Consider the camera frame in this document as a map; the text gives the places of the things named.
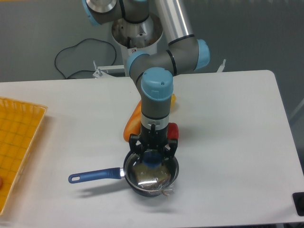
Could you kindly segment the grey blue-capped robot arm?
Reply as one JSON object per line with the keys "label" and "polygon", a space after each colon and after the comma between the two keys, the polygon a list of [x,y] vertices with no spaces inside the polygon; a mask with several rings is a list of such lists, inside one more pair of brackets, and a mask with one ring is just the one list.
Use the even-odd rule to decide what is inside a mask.
{"label": "grey blue-capped robot arm", "polygon": [[173,158],[177,139],[168,139],[173,77],[205,67],[210,61],[206,42],[196,39],[180,0],[158,0],[156,6],[168,40],[166,51],[131,54],[125,69],[141,95],[141,133],[129,137],[130,150],[149,164]]}

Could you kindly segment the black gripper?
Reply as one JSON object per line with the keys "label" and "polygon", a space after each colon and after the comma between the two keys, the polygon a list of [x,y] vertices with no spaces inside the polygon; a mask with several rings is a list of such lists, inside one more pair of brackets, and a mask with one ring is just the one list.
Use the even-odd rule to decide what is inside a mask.
{"label": "black gripper", "polygon": [[175,157],[178,148],[177,139],[167,139],[168,125],[161,130],[151,130],[141,124],[141,134],[130,134],[129,146],[130,151],[143,161],[143,154],[147,149],[153,149],[161,152],[161,164],[172,160]]}

